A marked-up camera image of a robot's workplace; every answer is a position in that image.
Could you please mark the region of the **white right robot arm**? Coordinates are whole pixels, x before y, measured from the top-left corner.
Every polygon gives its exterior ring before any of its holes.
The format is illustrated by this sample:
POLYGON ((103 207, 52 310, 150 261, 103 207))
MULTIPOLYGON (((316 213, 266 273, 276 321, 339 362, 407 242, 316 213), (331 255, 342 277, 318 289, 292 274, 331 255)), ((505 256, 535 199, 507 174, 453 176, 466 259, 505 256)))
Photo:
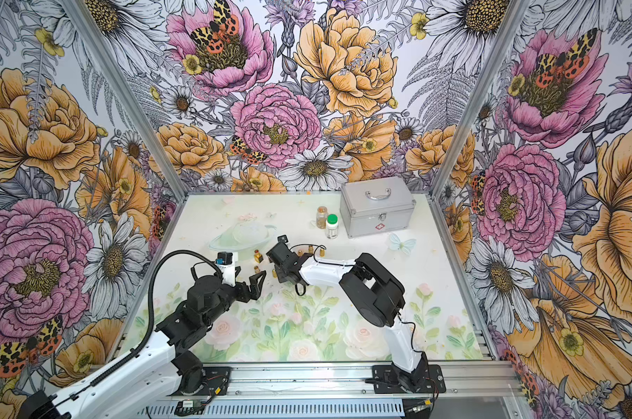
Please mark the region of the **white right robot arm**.
POLYGON ((289 282, 298 291, 309 286, 338 286, 369 324, 380 328, 390 351, 391 364, 373 367, 367 384, 377 394, 440 392, 429 371, 425 352, 415 347, 415 323, 405 321, 405 288, 373 255, 363 252, 356 259, 318 259, 313 253, 301 255, 289 246, 286 236, 267 251, 281 283, 289 282))

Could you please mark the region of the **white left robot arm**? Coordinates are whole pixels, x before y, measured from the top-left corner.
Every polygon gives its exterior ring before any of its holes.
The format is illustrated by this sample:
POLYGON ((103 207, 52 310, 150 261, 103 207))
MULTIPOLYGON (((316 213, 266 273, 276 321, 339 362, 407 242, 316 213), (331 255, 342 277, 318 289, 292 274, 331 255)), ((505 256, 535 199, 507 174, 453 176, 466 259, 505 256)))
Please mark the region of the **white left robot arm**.
POLYGON ((266 275, 261 271, 231 284, 218 274, 200 277, 186 300, 137 347, 67 389, 29 396, 19 417, 126 418, 162 396, 195 394, 207 380, 191 347, 235 302, 258 300, 266 275))

